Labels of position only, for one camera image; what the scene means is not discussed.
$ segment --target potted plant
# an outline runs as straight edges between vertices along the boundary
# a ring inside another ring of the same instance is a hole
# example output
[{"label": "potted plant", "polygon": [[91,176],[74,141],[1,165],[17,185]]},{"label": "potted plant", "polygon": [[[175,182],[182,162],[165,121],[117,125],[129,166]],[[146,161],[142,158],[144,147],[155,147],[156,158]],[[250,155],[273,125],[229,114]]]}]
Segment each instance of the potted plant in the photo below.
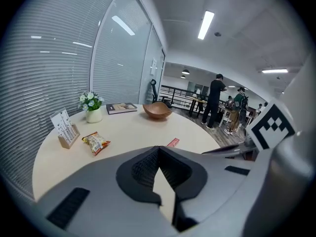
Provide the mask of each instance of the potted plant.
[{"label": "potted plant", "polygon": [[102,120],[101,105],[104,99],[98,97],[95,92],[84,92],[80,98],[79,107],[85,111],[86,120],[88,123],[97,123]]}]

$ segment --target black pants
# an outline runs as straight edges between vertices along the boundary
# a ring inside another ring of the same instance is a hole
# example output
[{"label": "black pants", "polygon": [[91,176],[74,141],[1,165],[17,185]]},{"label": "black pants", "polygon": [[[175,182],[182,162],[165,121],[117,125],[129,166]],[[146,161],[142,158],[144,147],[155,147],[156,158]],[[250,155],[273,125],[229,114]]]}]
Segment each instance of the black pants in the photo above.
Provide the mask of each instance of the black pants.
[{"label": "black pants", "polygon": [[207,116],[209,114],[209,112],[211,111],[211,117],[209,118],[208,127],[213,127],[214,121],[216,119],[217,116],[217,112],[218,112],[218,104],[214,104],[214,103],[207,103],[207,106],[205,108],[204,114],[203,114],[203,118],[202,118],[202,122],[206,123],[207,120]]}]

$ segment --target black hair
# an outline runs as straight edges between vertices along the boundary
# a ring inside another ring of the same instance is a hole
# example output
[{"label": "black hair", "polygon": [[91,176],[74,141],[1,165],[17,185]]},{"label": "black hair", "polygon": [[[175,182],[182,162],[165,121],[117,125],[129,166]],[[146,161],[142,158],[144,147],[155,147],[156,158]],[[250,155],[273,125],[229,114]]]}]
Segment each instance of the black hair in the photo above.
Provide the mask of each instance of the black hair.
[{"label": "black hair", "polygon": [[223,77],[222,74],[217,74],[217,75],[216,75],[216,79],[219,79],[219,78],[221,78],[222,80],[224,79],[224,77]]}]

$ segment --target khaki pants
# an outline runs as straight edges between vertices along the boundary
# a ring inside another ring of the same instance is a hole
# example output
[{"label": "khaki pants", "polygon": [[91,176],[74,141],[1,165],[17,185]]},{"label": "khaki pants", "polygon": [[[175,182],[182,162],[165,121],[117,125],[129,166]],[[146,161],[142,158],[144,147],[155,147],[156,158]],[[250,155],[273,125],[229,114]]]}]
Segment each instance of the khaki pants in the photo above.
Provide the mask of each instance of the khaki pants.
[{"label": "khaki pants", "polygon": [[239,121],[238,121],[238,118],[239,118],[239,110],[234,110],[232,111],[231,113],[231,124],[228,128],[228,131],[235,131],[239,125]]}]

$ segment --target brown bowl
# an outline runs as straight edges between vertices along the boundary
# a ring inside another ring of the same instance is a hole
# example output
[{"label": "brown bowl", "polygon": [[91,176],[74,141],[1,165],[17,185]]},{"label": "brown bowl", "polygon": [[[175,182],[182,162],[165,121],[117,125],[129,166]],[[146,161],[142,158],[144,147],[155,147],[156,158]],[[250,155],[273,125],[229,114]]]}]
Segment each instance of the brown bowl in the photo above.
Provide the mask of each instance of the brown bowl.
[{"label": "brown bowl", "polygon": [[143,105],[145,112],[153,119],[163,119],[168,117],[172,110],[170,110],[163,102],[155,102],[151,105]]}]

